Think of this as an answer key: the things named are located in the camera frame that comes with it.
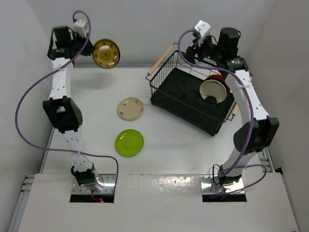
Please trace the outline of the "metal base plate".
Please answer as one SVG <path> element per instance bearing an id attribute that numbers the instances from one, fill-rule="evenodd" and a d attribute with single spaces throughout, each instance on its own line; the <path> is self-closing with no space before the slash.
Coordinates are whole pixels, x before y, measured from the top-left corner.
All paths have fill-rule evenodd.
<path id="1" fill-rule="evenodd" d="M 244 194 L 245 190 L 242 178 L 238 182 L 233 182 L 232 184 L 227 184 L 221 186 L 217 175 L 200 175 L 201 190 L 203 195 L 213 195 L 213 194 Z"/>
<path id="2" fill-rule="evenodd" d="M 115 174 L 99 174 L 96 182 L 90 186 L 79 186 L 74 179 L 71 194 L 90 196 L 93 191 L 95 195 L 113 195 L 116 177 Z"/>

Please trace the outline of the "beige floral plate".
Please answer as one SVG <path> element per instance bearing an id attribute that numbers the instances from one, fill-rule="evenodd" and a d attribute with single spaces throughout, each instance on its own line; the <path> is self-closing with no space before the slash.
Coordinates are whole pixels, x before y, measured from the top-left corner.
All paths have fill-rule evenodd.
<path id="1" fill-rule="evenodd" d="M 124 120 L 136 120 L 144 112 L 143 102 L 136 97 L 128 97 L 121 100 L 117 106 L 118 115 Z"/>

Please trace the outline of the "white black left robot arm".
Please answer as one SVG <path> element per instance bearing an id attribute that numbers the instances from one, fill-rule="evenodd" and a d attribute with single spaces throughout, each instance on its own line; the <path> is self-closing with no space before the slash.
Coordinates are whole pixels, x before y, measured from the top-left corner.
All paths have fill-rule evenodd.
<path id="1" fill-rule="evenodd" d="M 53 127 L 63 135 L 68 144 L 74 161 L 71 173 L 78 185 L 95 191 L 98 183 L 94 164 L 82 154 L 85 145 L 81 128 L 83 116 L 70 93 L 70 79 L 74 68 L 71 59 L 84 43 L 85 38 L 68 26 L 53 28 L 47 56 L 51 60 L 54 74 L 50 95 L 42 106 Z"/>

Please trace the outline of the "orange plate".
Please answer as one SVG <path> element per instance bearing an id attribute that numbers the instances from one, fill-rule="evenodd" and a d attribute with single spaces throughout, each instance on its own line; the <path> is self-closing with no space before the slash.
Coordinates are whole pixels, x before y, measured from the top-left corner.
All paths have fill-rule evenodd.
<path id="1" fill-rule="evenodd" d="M 224 78 L 220 75 L 220 74 L 212 74 L 210 76 L 208 76 L 207 80 L 216 80 L 219 81 L 221 84 L 224 85 L 225 89 L 226 89 L 226 94 L 228 95 L 230 93 L 230 88 L 229 86 L 226 84 Z"/>

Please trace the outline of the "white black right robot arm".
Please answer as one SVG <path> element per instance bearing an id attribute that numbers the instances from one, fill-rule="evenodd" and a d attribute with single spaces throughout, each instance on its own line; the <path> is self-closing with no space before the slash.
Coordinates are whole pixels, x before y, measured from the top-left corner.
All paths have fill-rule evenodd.
<path id="1" fill-rule="evenodd" d="M 238 55 L 241 32 L 235 28 L 222 28 L 219 40 L 212 43 L 210 25 L 199 23 L 190 32 L 195 37 L 194 45 L 187 48 L 183 60 L 199 68 L 195 58 L 205 58 L 216 64 L 212 70 L 219 71 L 232 91 L 242 119 L 241 128 L 234 134 L 234 150 L 217 174 L 219 184 L 238 182 L 250 160 L 269 146 L 279 128 L 279 120 L 271 117 L 262 106 L 252 85 L 245 59 Z"/>

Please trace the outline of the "green plate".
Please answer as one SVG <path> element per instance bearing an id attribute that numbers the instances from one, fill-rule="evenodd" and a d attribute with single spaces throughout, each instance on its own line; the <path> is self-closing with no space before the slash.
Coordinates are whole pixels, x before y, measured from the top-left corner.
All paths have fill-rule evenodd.
<path id="1" fill-rule="evenodd" d="M 115 149 L 123 157 L 133 157 L 144 147 L 143 135 L 134 129 L 127 129 L 118 134 L 115 139 Z"/>

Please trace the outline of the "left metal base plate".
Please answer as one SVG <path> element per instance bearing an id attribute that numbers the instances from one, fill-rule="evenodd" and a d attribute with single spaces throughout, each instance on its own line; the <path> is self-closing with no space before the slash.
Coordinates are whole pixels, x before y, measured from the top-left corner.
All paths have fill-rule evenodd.
<path id="1" fill-rule="evenodd" d="M 113 195 L 116 177 L 115 174 L 99 174 L 96 182 L 90 186 L 79 186 L 74 179 L 71 194 L 90 196 L 93 191 L 95 195 Z"/>

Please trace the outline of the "brown patterned plate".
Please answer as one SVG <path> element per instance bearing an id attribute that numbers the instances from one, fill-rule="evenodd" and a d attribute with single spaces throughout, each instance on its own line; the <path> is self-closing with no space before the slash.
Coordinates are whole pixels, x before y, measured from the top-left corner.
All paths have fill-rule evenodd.
<path id="1" fill-rule="evenodd" d="M 92 57 L 100 68 L 114 68 L 119 63 L 120 56 L 119 47 L 109 39 L 99 40 L 94 45 Z"/>

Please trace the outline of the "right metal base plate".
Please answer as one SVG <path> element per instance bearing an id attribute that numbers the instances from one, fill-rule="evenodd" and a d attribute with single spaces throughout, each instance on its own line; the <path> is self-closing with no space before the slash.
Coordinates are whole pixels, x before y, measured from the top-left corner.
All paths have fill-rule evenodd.
<path id="1" fill-rule="evenodd" d="M 213 195 L 213 194 L 244 194 L 245 190 L 242 178 L 238 182 L 233 182 L 232 184 L 227 184 L 221 186 L 217 175 L 200 175 L 201 190 L 203 195 Z"/>

